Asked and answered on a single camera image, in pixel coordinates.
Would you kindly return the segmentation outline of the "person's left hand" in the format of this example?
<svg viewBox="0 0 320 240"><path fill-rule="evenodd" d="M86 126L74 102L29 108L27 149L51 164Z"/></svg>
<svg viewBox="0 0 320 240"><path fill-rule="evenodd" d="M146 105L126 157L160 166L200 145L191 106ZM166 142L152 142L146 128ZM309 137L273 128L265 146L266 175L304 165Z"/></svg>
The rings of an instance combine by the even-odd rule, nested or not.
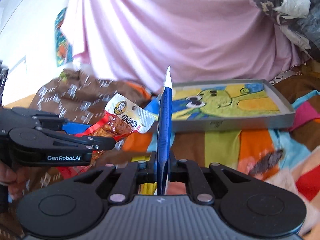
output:
<svg viewBox="0 0 320 240"><path fill-rule="evenodd" d="M25 168L19 168L15 172L4 163L1 163L1 183L8 185L8 192L13 200L23 196L25 181Z"/></svg>

